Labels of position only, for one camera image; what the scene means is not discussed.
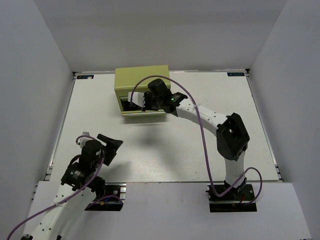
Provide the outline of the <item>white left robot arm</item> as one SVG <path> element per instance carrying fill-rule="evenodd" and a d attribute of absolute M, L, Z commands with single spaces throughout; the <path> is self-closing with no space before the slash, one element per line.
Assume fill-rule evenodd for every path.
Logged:
<path fill-rule="evenodd" d="M 89 133 L 75 142 L 81 153 L 67 165 L 52 205 L 29 217 L 44 215 L 31 233 L 22 236 L 23 240 L 64 240 L 87 208 L 108 198 L 123 203 L 118 195 L 108 193 L 106 181 L 98 174 L 102 166 L 110 165 L 124 142 Z"/>

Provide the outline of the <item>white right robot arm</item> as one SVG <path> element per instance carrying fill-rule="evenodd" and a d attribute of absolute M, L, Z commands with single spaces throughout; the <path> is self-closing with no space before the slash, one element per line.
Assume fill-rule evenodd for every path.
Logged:
<path fill-rule="evenodd" d="M 237 113 L 225 115 L 199 104 L 185 90 L 185 94 L 172 93 L 165 82 L 157 78 L 147 85 L 145 93 L 147 107 L 164 110 L 178 118 L 189 120 L 200 126 L 202 142 L 205 143 L 204 129 L 216 137 L 218 153 L 225 162 L 225 192 L 236 200 L 244 193 L 247 178 L 244 173 L 244 158 L 250 140 L 241 116 Z"/>

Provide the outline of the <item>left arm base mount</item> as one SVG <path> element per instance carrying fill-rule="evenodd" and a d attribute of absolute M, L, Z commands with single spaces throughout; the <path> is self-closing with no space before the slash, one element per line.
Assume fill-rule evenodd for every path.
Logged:
<path fill-rule="evenodd" d="M 126 198 L 126 183 L 106 183 L 101 198 L 90 203 L 86 211 L 119 212 L 122 210 Z"/>

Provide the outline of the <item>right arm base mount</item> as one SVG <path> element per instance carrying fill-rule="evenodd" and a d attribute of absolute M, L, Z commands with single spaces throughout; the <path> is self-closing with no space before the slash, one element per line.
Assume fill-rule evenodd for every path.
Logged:
<path fill-rule="evenodd" d="M 211 213 L 249 213 L 257 211 L 255 201 L 249 204 L 255 198 L 252 184 L 246 184 L 237 196 L 228 192 L 226 195 L 218 197 L 214 194 L 210 184 L 205 192 L 208 196 Z"/>

